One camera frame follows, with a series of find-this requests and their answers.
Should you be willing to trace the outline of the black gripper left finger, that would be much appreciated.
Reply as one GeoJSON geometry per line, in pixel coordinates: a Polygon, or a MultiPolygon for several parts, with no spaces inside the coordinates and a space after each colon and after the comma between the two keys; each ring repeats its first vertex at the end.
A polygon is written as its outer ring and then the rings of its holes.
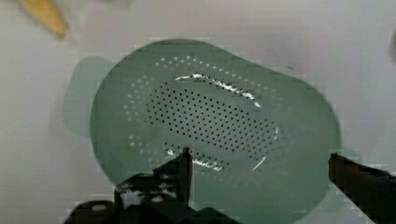
{"type": "Polygon", "coordinates": [[[117,207],[126,209],[148,202],[176,201],[189,204],[192,179],[190,149],[155,168],[151,173],[139,173],[119,183],[114,190],[117,207]]]}

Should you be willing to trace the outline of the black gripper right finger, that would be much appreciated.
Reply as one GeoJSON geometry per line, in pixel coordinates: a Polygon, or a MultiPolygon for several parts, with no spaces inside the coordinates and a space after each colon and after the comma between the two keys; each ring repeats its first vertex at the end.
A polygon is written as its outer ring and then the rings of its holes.
{"type": "Polygon", "coordinates": [[[396,178],[389,172],[356,163],[333,153],[329,179],[374,224],[395,224],[396,178]]]}

